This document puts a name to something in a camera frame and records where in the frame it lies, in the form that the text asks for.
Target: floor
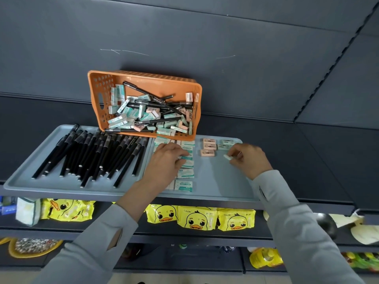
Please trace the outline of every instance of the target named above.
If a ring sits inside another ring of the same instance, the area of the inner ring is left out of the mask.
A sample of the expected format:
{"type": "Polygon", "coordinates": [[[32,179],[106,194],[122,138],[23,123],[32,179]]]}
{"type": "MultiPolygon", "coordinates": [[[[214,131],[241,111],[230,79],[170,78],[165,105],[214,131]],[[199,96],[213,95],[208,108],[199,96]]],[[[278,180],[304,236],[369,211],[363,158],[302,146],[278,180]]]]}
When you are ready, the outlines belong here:
{"type": "MultiPolygon", "coordinates": [[[[29,284],[38,272],[0,272],[2,283],[29,284]]],[[[366,284],[378,284],[378,277],[363,277],[366,284]]],[[[176,275],[176,274],[127,274],[115,273],[109,284],[291,284],[288,276],[219,276],[219,275],[176,275]]]]}

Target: yellow wet wipes package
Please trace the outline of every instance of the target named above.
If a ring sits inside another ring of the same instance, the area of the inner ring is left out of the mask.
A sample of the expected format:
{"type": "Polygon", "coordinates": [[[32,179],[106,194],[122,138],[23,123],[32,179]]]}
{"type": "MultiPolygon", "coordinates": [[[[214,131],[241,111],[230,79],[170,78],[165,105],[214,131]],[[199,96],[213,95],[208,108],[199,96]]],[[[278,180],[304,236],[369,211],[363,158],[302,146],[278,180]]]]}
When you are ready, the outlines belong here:
{"type": "Polygon", "coordinates": [[[184,228],[213,230],[217,211],[213,207],[178,206],[178,224],[184,228]]]}
{"type": "Polygon", "coordinates": [[[222,208],[218,210],[222,231],[241,230],[254,227],[255,210],[222,208]]]}
{"type": "Polygon", "coordinates": [[[162,223],[178,220],[176,205],[150,204],[145,209],[147,221],[150,223],[162,223]]]}
{"type": "Polygon", "coordinates": [[[82,222],[92,219],[95,201],[52,199],[42,200],[40,219],[82,222]]]}

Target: gray shirt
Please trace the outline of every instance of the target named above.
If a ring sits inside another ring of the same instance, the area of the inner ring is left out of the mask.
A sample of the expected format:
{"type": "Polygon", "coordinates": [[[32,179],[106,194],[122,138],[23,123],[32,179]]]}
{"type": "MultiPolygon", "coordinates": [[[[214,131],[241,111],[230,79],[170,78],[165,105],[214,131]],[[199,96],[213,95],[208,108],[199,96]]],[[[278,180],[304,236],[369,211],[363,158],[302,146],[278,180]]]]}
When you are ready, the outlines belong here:
{"type": "MultiPolygon", "coordinates": [[[[267,224],[292,283],[364,284],[279,171],[264,172],[251,185],[270,215],[267,224]]],[[[67,243],[33,283],[54,279],[54,284],[67,284],[68,276],[70,284],[107,283],[137,227],[124,209],[112,205],[73,243],[67,243]],[[107,251],[119,229],[122,233],[116,246],[107,251]]]]}

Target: orange plastic basket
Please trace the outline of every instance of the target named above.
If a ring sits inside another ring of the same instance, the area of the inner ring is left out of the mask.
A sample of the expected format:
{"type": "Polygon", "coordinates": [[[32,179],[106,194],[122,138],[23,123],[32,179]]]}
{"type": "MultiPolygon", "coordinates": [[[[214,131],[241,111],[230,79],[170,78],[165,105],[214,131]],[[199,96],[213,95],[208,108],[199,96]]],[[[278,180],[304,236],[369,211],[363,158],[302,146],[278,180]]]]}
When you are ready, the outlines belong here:
{"type": "MultiPolygon", "coordinates": [[[[108,106],[110,105],[111,99],[111,87],[116,84],[122,84],[123,81],[131,82],[141,89],[147,90],[148,92],[162,98],[164,96],[173,95],[174,97],[170,99],[173,102],[185,101],[187,92],[193,93],[194,105],[192,112],[192,135],[176,132],[175,136],[169,137],[166,135],[161,135],[162,137],[171,138],[174,140],[194,140],[196,136],[197,125],[200,121],[201,109],[201,93],[202,88],[195,80],[156,75],[149,73],[137,73],[134,71],[89,71],[88,72],[88,82],[89,88],[91,90],[91,102],[92,107],[95,111],[97,122],[99,128],[104,131],[108,128],[108,120],[113,118],[112,115],[108,113],[108,106]]],[[[140,92],[131,89],[130,87],[125,87],[125,95],[129,96],[139,96],[140,92]]],[[[127,135],[138,135],[145,137],[157,137],[157,134],[149,132],[128,132],[122,133],[127,135]]]]}

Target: yellow package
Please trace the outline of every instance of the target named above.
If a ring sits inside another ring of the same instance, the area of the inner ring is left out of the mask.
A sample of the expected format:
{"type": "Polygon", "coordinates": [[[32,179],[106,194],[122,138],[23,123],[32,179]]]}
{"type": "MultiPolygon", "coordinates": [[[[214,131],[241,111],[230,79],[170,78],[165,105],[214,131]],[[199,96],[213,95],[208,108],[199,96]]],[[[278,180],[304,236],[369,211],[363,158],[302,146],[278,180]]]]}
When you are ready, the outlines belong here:
{"type": "Polygon", "coordinates": [[[42,201],[41,219],[82,222],[92,219],[95,201],[52,199],[42,201]]]}
{"type": "Polygon", "coordinates": [[[223,208],[218,210],[222,231],[241,230],[254,227],[255,210],[223,208]]]}
{"type": "Polygon", "coordinates": [[[216,228],[217,211],[213,207],[178,206],[178,224],[184,228],[213,230],[216,228]]]}
{"type": "Polygon", "coordinates": [[[145,209],[147,221],[150,223],[162,223],[178,220],[176,205],[150,204],[145,209]]]}

